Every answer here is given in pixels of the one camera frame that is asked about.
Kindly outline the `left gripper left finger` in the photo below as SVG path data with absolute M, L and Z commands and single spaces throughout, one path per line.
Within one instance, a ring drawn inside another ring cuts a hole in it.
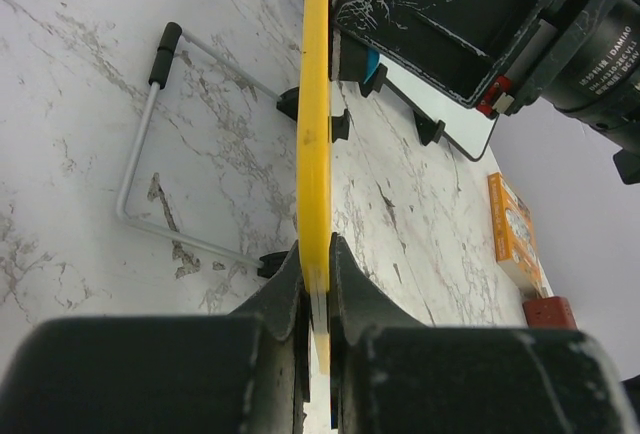
M 298 252 L 227 314 L 64 317 L 17 349 L 5 433 L 299 433 L 308 297 Z

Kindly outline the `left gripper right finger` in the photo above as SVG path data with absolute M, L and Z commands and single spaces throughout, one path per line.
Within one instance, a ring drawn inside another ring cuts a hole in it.
M 635 433 L 592 337 L 565 329 L 429 327 L 330 245 L 331 423 L 341 433 Z

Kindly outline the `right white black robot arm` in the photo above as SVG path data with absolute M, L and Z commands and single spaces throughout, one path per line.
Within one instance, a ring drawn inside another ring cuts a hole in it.
M 618 146 L 639 180 L 639 0 L 330 0 L 332 72 L 363 94 L 398 66 L 488 119 L 538 99 Z

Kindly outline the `blue black whiteboard eraser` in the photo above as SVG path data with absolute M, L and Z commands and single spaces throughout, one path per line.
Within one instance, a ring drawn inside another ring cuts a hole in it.
M 329 0 L 329 75 L 332 81 L 366 83 L 379 65 L 379 52 L 366 34 L 371 0 Z

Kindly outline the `yellow framed small whiteboard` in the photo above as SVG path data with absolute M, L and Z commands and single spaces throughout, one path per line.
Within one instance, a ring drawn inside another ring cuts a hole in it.
M 331 243 L 329 0 L 304 0 L 296 142 L 299 260 L 311 301 L 319 370 L 330 370 Z

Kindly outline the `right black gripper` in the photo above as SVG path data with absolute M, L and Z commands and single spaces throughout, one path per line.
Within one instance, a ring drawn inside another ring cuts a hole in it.
M 614 0 L 371 0 L 370 46 L 468 108 L 512 97 L 514 114 L 541 97 Z M 429 30 L 461 57 L 462 78 L 440 85 L 419 43 Z

